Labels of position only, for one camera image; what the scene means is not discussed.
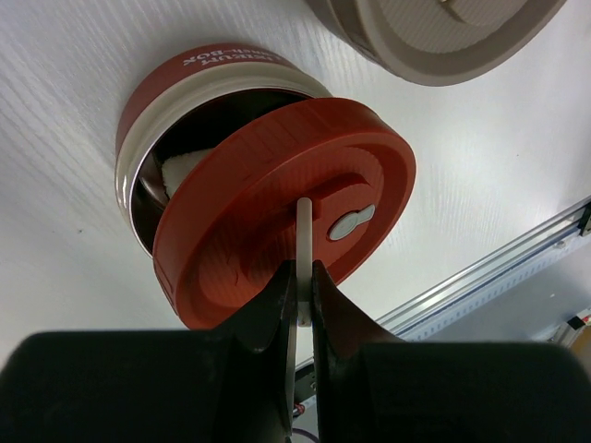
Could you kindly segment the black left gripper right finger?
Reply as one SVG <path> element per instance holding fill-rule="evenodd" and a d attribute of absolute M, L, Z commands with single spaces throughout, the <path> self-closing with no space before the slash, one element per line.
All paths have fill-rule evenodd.
<path fill-rule="evenodd" d="M 403 341 L 313 265 L 323 442 L 586 442 L 590 380 L 541 342 Z"/>

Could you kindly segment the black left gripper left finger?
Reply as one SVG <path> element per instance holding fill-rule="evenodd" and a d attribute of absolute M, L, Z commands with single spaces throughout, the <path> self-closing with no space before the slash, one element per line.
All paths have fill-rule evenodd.
<path fill-rule="evenodd" d="M 296 266 L 210 330 L 50 331 L 1 372 L 5 442 L 285 442 Z"/>

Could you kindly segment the red round lid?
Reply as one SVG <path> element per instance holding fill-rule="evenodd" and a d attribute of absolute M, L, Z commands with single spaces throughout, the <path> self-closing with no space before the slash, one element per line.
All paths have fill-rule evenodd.
<path fill-rule="evenodd" d="M 152 257 L 191 329 L 221 324 L 296 255 L 296 203 L 313 204 L 313 251 L 349 277 L 401 217 L 416 177 L 408 143 L 362 103 L 286 105 L 235 131 L 186 177 Z"/>

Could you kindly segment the beige round lid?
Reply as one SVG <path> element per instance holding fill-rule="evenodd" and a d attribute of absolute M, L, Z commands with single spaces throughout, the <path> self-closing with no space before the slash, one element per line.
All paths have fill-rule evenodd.
<path fill-rule="evenodd" d="M 360 1 L 362 36 L 393 74 L 425 86 L 477 78 L 523 49 L 562 1 Z"/>

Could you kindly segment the beige steel container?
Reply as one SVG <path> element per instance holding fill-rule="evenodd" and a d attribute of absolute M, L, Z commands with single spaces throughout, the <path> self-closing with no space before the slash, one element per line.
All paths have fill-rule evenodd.
<path fill-rule="evenodd" d="M 356 49 L 368 60 L 375 63 L 380 61 L 368 41 L 359 15 L 357 1 L 306 0 L 306 4 L 331 33 Z"/>

